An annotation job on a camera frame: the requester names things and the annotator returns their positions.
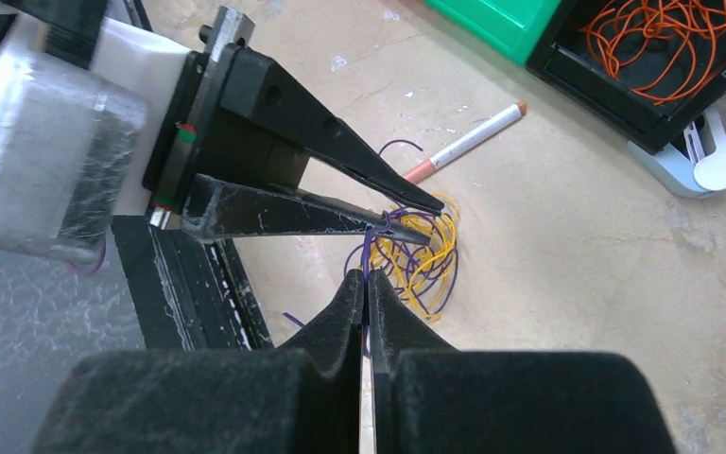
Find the black plastic bin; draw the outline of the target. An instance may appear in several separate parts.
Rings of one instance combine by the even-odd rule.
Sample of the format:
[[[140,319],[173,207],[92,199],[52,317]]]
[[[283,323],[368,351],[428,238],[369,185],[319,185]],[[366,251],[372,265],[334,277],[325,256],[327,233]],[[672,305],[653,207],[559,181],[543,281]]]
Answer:
[[[655,154],[726,95],[726,1],[563,1],[526,68]]]

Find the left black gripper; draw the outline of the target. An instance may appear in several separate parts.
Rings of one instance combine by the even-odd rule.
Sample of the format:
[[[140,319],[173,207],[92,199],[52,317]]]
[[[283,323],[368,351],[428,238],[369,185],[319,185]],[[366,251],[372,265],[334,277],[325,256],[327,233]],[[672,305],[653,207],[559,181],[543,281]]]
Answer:
[[[200,28],[204,48],[185,56],[143,177],[151,193],[149,215],[181,214],[181,230],[205,242],[373,230],[386,239],[429,244],[429,235],[346,201],[300,189],[248,186],[298,187],[309,159],[301,148],[402,205],[434,215],[444,208],[388,165],[281,64],[244,47],[253,29],[248,16],[227,7],[219,8],[212,25]],[[218,62],[221,52],[228,68]]]

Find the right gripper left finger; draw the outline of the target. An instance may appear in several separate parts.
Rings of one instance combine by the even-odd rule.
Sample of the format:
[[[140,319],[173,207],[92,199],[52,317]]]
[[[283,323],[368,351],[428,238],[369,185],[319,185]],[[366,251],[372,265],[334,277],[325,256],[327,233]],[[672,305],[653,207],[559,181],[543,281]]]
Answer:
[[[355,453],[365,279],[274,349],[151,349],[83,359],[35,453]]]

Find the green plastic bin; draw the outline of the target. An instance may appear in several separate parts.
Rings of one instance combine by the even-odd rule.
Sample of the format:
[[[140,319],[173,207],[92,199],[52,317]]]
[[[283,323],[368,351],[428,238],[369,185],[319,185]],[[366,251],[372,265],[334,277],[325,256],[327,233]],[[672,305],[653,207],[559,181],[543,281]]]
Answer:
[[[525,66],[561,0],[426,0],[519,66]]]

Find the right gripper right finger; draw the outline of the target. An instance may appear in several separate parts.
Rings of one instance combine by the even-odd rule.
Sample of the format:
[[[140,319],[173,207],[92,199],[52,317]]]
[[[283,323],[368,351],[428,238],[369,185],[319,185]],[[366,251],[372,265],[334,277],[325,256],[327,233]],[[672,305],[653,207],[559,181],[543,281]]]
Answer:
[[[597,351],[461,351],[368,277],[380,453],[671,453],[648,381]]]

